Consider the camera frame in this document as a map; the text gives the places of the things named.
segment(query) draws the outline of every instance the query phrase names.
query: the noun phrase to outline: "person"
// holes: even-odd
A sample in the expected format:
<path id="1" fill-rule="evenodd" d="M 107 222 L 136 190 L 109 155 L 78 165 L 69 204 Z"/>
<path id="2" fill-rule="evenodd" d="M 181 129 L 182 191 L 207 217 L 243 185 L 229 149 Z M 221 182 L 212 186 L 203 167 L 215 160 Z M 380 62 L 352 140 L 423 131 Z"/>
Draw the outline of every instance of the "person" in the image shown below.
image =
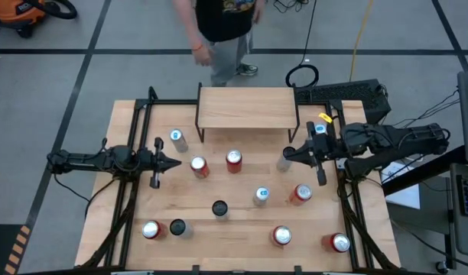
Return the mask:
<path id="1" fill-rule="evenodd" d="M 252 24 L 259 23 L 265 0 L 174 0 L 195 63 L 210 66 L 212 86 L 224 87 L 234 75 L 254 76 L 258 67 L 242 62 L 252 49 Z"/>

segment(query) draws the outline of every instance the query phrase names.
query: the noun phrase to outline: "wooden table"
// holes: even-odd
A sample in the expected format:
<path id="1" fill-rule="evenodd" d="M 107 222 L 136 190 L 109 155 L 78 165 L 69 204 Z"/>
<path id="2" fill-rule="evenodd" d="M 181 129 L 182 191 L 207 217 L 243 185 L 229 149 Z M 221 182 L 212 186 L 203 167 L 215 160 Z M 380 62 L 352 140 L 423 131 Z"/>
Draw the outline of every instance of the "wooden table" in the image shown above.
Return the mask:
<path id="1" fill-rule="evenodd" d="M 115 102 L 107 133 L 109 146 L 126 144 L 133 106 L 133 101 Z M 323 122 L 318 117 L 324 111 L 323 106 L 303 105 L 299 111 L 302 125 L 294 147 L 300 147 L 307 137 L 306 121 Z M 346 123 L 365 121 L 361 102 L 343 102 L 343 111 Z M 328 253 L 320 246 L 321 236 L 344 232 L 333 162 L 323 164 L 327 174 L 325 186 L 319 186 L 315 170 L 303 164 L 293 163 L 288 172 L 279 173 L 275 164 L 281 150 L 288 145 L 286 131 L 210 129 L 202 144 L 194 126 L 195 112 L 195 105 L 152 108 L 147 146 L 153 148 L 154 138 L 162 137 L 166 155 L 183 164 L 161 175 L 160 189 L 149 187 L 151 173 L 143 173 L 126 268 L 191 270 L 192 265 L 199 264 L 201 270 L 293 271 L 294 265 L 301 265 L 304 271 L 351 271 L 348 254 Z M 180 154 L 174 149 L 169 139 L 173 128 L 183 131 L 190 146 L 188 152 Z M 232 148 L 243 154 L 239 174 L 226 171 L 226 152 Z M 211 174 L 204 180 L 198 180 L 190 170 L 189 162 L 195 155 L 204 156 L 210 166 Z M 94 192 L 110 178 L 108 174 L 98 173 Z M 379 181 L 377 173 L 371 173 L 369 178 Z M 312 186 L 313 198 L 302 206 L 289 205 L 288 194 L 300 183 Z M 267 206 L 262 209 L 252 204 L 258 186 L 267 186 L 271 192 Z M 400 265 L 381 187 L 370 181 L 359 186 L 370 235 L 388 258 Z M 108 234 L 117 190 L 118 183 L 110 186 L 89 208 L 76 264 L 87 260 Z M 217 222 L 211 212 L 217 199 L 229 205 L 228 222 Z M 193 238 L 183 240 L 168 235 L 162 241 L 152 241 L 142 236 L 141 228 L 147 220 L 169 224 L 175 218 L 184 218 L 193 225 Z M 291 243 L 284 249 L 268 240 L 270 230 L 277 225 L 288 226 L 293 234 Z M 122 236 L 119 236 L 114 264 L 118 263 L 121 243 Z M 354 245 L 360 266 L 364 266 L 359 241 Z"/>

